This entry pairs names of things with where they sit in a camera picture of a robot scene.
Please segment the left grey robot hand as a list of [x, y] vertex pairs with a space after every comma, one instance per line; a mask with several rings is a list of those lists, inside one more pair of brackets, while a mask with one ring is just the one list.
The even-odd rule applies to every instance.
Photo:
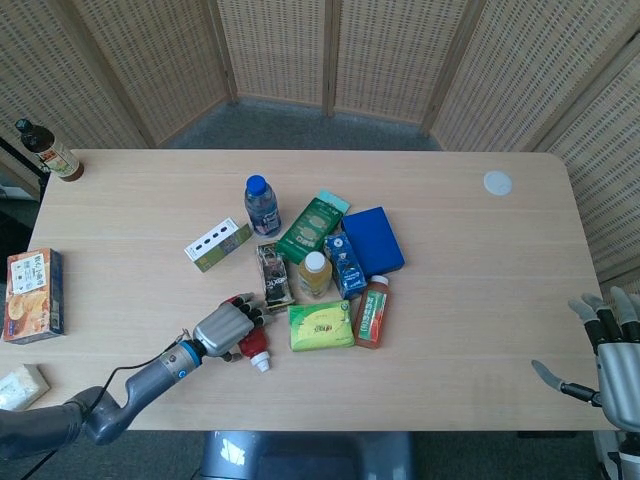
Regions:
[[195, 326], [191, 343], [201, 358], [221, 358], [233, 363], [242, 357], [234, 351], [235, 346], [274, 319], [266, 303], [253, 293], [238, 294], [222, 302]]

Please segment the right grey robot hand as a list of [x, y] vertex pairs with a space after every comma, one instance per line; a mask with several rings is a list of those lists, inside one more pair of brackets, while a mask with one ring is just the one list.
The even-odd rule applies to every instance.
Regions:
[[614, 305], [589, 293], [568, 301], [592, 346], [596, 390], [554, 375], [542, 362], [531, 365], [550, 388], [603, 410], [615, 427], [640, 433], [640, 295], [612, 287]]

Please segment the red ketchup bottle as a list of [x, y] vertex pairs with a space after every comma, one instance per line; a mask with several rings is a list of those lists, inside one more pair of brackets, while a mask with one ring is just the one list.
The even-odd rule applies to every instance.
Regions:
[[261, 373], [270, 370], [270, 353], [268, 339], [264, 327], [273, 321], [273, 316], [264, 301], [257, 299], [253, 293], [243, 293], [231, 297], [227, 303], [234, 305], [245, 314], [253, 324], [253, 329], [242, 340], [238, 347], [241, 354]]

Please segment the black snack packet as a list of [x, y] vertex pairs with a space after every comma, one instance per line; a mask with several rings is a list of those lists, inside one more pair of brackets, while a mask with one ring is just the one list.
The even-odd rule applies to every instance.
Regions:
[[295, 298], [290, 288], [285, 259], [276, 250], [276, 244], [258, 245], [256, 256], [267, 309], [271, 312], [279, 312], [293, 305]]

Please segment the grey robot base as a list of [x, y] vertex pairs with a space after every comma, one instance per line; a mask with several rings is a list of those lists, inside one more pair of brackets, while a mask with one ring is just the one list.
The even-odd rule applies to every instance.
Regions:
[[408, 432], [213, 431], [197, 480], [415, 480]]

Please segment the yellow juice bottle white cap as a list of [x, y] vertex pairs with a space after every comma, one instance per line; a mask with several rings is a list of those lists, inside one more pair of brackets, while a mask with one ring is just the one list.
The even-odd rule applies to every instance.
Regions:
[[332, 264], [318, 251], [308, 253], [298, 264], [300, 286], [307, 296], [323, 297], [332, 279]]

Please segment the red-orange drink bottle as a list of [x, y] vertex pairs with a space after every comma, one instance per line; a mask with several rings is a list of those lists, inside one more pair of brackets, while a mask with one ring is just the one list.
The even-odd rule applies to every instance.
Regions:
[[385, 276], [373, 275], [362, 293], [353, 326], [356, 345], [369, 349], [379, 347], [389, 296], [389, 279]]

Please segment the white green carton box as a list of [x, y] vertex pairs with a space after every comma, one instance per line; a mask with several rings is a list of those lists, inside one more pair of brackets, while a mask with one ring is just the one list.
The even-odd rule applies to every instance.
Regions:
[[247, 242], [253, 234], [248, 223], [238, 226], [226, 218], [206, 234], [184, 248], [190, 261], [202, 272], [207, 272]]

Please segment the yellow-green snack bag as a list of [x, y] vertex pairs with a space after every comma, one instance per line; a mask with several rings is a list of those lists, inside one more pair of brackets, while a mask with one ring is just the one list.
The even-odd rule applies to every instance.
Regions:
[[348, 300], [288, 307], [293, 352], [351, 347], [355, 344]]

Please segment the blue cap water bottle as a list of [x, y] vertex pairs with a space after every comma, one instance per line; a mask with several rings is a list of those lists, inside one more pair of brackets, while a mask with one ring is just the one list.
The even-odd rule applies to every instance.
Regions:
[[254, 232], [263, 237], [277, 235], [282, 226], [277, 198], [270, 184], [261, 175], [246, 180], [245, 208]]

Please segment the green tea box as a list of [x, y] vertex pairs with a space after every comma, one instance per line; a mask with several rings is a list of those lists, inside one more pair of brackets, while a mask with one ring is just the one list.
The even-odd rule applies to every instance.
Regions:
[[344, 215], [315, 196], [276, 242], [276, 250], [286, 260], [299, 264], [308, 253], [321, 250], [325, 237]]

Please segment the dark blue drink carton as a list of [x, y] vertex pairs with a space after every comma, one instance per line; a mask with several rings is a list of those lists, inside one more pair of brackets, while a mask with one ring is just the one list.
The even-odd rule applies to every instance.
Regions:
[[359, 296], [367, 281], [347, 235], [344, 232], [327, 235], [324, 252], [331, 262], [332, 276], [341, 298], [351, 300]]

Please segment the pale teal flat packet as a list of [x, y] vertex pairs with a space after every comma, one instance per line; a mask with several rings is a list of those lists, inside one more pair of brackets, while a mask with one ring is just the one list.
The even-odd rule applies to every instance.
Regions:
[[350, 209], [350, 204], [346, 200], [340, 198], [339, 196], [327, 190], [321, 190], [316, 195], [316, 197], [319, 200], [332, 205], [335, 209], [339, 210], [343, 214], [345, 214]]

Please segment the plain blue box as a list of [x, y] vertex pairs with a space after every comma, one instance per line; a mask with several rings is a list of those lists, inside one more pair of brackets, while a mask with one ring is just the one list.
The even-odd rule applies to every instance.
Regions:
[[404, 256], [381, 206], [346, 215], [341, 226], [367, 278], [404, 266]]

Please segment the orange biscuit box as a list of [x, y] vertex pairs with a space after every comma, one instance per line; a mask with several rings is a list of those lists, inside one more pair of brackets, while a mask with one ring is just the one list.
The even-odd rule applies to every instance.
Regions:
[[51, 248], [10, 255], [2, 339], [28, 344], [64, 334], [62, 255]]

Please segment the white tissue packet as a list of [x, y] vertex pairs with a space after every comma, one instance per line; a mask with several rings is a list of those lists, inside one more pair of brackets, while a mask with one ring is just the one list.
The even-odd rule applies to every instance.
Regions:
[[38, 366], [23, 364], [0, 379], [0, 409], [24, 411], [49, 390]]

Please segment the white round lid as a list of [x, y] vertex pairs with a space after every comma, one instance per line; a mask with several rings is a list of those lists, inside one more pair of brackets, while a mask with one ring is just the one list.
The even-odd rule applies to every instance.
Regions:
[[506, 196], [512, 192], [513, 181], [504, 171], [493, 170], [483, 177], [484, 188], [492, 195]]

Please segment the dark sauce glass bottle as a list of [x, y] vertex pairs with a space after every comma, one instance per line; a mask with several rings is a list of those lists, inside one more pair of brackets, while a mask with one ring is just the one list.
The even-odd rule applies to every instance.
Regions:
[[61, 180], [72, 182], [84, 173], [84, 165], [49, 129], [22, 118], [15, 122], [22, 145]]

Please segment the black stand rod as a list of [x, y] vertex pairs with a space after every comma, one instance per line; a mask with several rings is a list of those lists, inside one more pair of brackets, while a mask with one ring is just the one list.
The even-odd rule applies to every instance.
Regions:
[[22, 166], [27, 168], [32, 174], [38, 177], [39, 200], [42, 200], [46, 192], [46, 187], [48, 184], [50, 174], [48, 172], [45, 172], [41, 167], [34, 164], [28, 157], [24, 156], [19, 150], [17, 150], [13, 145], [11, 145], [8, 141], [6, 141], [1, 136], [0, 136], [0, 148], [6, 151]]

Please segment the woven bamboo folding screen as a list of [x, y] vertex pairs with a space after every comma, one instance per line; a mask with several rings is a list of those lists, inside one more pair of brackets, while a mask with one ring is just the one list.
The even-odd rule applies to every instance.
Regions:
[[254, 242], [184, 252], [259, 173], [285, 222], [324, 189], [386, 210], [382, 344], [293, 352], [280, 315], [268, 372], [209, 359], [136, 428], [605, 427], [530, 362], [594, 384], [566, 301], [640, 263], [640, 149], [588, 170], [606, 111], [566, 119], [632, 38], [640, 0], [0, 0], [0, 135], [31, 117], [85, 166], [31, 240], [63, 257], [65, 334], [0, 341], [0, 378], [37, 365], [58, 404], [260, 292]]

